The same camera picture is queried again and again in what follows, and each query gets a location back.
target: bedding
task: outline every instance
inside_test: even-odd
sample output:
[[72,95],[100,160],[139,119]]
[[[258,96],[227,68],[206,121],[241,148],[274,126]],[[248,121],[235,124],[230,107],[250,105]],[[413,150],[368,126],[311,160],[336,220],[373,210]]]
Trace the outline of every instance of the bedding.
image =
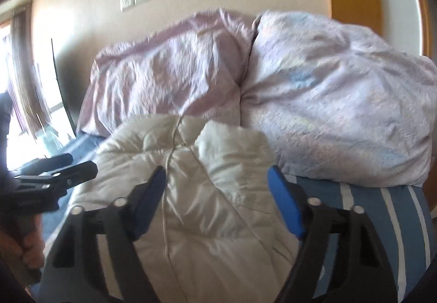
[[366,187],[428,176],[437,68],[366,27],[264,13],[241,90],[241,125],[266,134],[283,173]]
[[196,13],[144,40],[101,51],[77,128],[108,137],[142,114],[180,114],[240,125],[240,88],[253,17]]
[[[262,133],[193,117],[142,117],[120,126],[93,161],[99,173],[75,187],[70,208],[106,207],[158,165],[167,170],[162,203],[135,243],[162,303],[274,301],[299,243],[268,189],[273,155]],[[109,269],[107,257],[102,265]]]
[[103,50],[78,129],[108,136],[136,115],[159,113],[262,131],[287,174],[421,185],[437,68],[368,28],[324,16],[207,11]]
[[[71,152],[75,161],[87,161],[104,140],[101,137],[81,133],[65,148],[65,151]],[[312,180],[291,175],[286,177],[290,182],[299,184],[308,196],[318,197],[327,205],[343,209],[350,209],[353,205],[363,206],[385,247],[399,295],[406,296],[411,291],[434,257],[437,245],[431,215],[419,187],[393,186],[387,189],[370,189],[333,181]],[[67,205],[67,198],[70,198],[71,192],[72,190],[69,190],[68,197],[60,199],[59,211],[43,215],[45,238],[61,222],[67,209],[71,208],[73,200],[70,206]],[[47,242],[48,248],[55,239],[56,233],[57,231]],[[315,296],[325,293],[327,289],[336,252],[335,245],[336,237],[333,235]]]

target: finger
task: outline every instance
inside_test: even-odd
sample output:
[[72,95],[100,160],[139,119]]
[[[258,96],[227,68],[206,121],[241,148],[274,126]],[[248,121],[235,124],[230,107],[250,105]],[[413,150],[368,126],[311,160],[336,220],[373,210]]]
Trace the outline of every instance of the finger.
[[27,267],[30,269],[42,269],[44,267],[44,263],[45,257],[44,255],[40,255],[29,261],[29,263],[27,263]]
[[33,233],[27,235],[23,240],[23,246],[25,248],[31,248],[32,246],[38,245],[42,242],[41,233],[34,231]]
[[42,228],[42,215],[38,214],[34,217],[34,223],[35,223],[35,227],[37,229]]
[[29,267],[42,267],[44,265],[44,243],[35,245],[23,254],[23,262]]
[[15,253],[16,255],[23,254],[23,249],[18,245],[18,243],[11,237],[8,237],[8,235],[2,233],[1,231],[0,231],[0,246],[6,250]]

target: blue bedsheet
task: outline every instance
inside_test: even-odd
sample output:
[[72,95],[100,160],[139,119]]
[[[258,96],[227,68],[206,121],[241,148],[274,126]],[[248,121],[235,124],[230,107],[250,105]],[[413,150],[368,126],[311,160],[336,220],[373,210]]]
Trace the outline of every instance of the blue bedsheet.
[[[300,185],[308,196],[318,197],[331,207],[364,207],[387,252],[399,301],[413,289],[437,250],[431,214],[421,188],[395,186],[373,189],[333,181],[286,177]],[[328,287],[337,238],[338,235],[331,235],[315,297],[324,294]]]

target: down jacket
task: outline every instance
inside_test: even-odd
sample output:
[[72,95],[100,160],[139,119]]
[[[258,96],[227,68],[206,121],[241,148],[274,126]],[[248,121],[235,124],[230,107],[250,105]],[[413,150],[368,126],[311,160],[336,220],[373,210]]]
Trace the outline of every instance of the down jacket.
[[[274,301],[299,243],[268,189],[273,155],[262,133],[193,117],[142,116],[117,128],[94,161],[98,176],[76,187],[70,206],[107,206],[158,165],[167,170],[161,205],[135,243],[162,303]],[[121,298],[103,241],[107,285]]]

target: white stripe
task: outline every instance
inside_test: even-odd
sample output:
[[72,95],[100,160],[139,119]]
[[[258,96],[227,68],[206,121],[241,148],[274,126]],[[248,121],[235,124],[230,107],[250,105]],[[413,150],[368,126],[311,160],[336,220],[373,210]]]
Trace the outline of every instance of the white stripe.
[[398,242],[398,302],[401,302],[405,296],[407,278],[405,272],[405,252],[404,243],[402,241],[401,227],[399,226],[398,217],[396,216],[395,207],[393,205],[392,196],[388,189],[381,189],[382,198],[384,198],[387,206],[390,220],[392,221],[395,231],[396,241]]
[[298,183],[298,179],[296,178],[296,176],[293,176],[293,175],[284,175],[284,177],[285,177],[285,179],[288,182],[291,182],[292,184]]
[[343,209],[350,210],[353,207],[353,195],[350,186],[346,183],[340,183],[340,193]]
[[408,190],[410,191],[410,195],[414,206],[416,206],[417,215],[419,216],[420,226],[422,227],[423,233],[423,242],[425,244],[425,262],[427,264],[427,268],[431,263],[431,250],[430,250],[430,239],[428,237],[428,229],[427,224],[425,222],[425,216],[423,215],[422,207],[420,207],[419,200],[417,199],[416,192],[414,192],[411,186],[408,186]]
[[79,146],[81,146],[86,139],[88,139],[90,137],[89,134],[85,134],[84,136],[80,137],[79,140],[77,140],[73,145],[71,145],[71,148],[68,149],[68,152],[70,153],[71,151],[77,149]]

